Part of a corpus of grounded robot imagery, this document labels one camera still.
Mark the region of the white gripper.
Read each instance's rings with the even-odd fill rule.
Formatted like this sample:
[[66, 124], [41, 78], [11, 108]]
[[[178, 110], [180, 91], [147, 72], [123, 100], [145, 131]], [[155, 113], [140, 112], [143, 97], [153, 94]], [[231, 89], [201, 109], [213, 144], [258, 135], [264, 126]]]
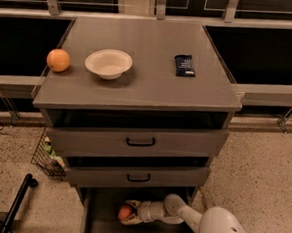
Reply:
[[151, 223], [162, 221], [166, 217], [166, 208], [158, 201], [126, 200], [126, 203], [137, 211], [136, 213], [122, 213], [121, 224], [138, 225], [140, 223]]

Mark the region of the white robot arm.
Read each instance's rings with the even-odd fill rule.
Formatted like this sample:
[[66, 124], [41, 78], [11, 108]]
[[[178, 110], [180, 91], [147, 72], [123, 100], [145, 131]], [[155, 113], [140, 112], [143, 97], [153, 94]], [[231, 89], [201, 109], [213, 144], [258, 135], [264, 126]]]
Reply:
[[184, 222], [194, 233], [246, 233], [225, 208], [214, 206], [201, 214], [172, 193], [160, 202], [126, 200], [118, 211], [118, 219], [128, 226], [154, 221], [171, 225]]

